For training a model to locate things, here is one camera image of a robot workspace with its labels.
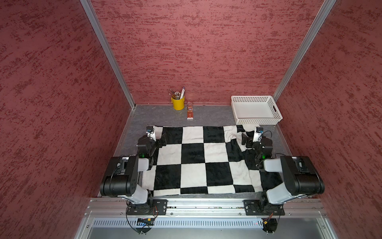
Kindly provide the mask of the black white checkered pillowcase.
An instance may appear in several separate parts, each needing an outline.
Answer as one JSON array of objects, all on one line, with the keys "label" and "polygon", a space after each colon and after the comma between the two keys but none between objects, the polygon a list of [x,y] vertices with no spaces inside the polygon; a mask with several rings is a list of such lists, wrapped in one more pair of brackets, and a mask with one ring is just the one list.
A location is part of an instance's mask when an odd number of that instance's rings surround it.
[{"label": "black white checkered pillowcase", "polygon": [[153,196],[262,192],[281,184],[277,172],[261,172],[256,159],[267,159],[242,144],[245,135],[265,139],[253,125],[154,126],[167,144],[153,154],[141,186]]}]

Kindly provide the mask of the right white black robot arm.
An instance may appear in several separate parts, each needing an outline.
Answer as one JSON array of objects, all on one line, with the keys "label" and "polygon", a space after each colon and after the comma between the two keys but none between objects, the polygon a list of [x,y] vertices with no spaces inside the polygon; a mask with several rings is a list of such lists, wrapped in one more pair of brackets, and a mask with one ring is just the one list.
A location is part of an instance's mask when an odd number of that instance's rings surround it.
[{"label": "right white black robot arm", "polygon": [[275,176],[279,185],[270,188],[266,183],[259,199],[244,200],[247,216],[283,216],[284,204],[295,198],[323,194],[325,186],[316,168],[307,156],[272,157],[273,141],[262,134],[241,134],[241,144],[254,151],[246,160],[251,179],[260,176]]}]

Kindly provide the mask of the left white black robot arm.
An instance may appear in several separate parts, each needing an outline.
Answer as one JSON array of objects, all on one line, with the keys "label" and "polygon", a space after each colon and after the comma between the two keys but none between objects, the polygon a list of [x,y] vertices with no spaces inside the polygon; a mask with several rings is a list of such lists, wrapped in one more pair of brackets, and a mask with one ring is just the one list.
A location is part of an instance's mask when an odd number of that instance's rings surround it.
[{"label": "left white black robot arm", "polygon": [[125,199],[130,215],[159,215],[151,191],[138,185],[138,176],[140,172],[152,169],[155,151],[166,144],[165,135],[160,139],[144,135],[138,140],[136,154],[112,157],[100,184],[100,194]]}]

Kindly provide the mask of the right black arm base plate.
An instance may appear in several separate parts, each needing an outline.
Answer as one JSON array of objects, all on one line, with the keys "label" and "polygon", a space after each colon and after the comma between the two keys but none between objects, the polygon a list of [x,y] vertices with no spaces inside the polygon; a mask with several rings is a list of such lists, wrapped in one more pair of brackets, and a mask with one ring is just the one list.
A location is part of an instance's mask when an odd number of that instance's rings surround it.
[{"label": "right black arm base plate", "polygon": [[247,216],[284,216],[283,205],[273,205],[261,200],[243,200],[244,210]]}]

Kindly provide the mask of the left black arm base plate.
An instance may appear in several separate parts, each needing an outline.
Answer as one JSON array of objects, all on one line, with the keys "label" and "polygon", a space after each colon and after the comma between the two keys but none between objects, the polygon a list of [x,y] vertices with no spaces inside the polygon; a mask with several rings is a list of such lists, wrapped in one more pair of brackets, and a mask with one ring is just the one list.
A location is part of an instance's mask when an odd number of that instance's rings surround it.
[{"label": "left black arm base plate", "polygon": [[126,215],[130,216],[162,216],[166,215],[168,200],[154,199],[149,204],[128,204],[126,208]]}]

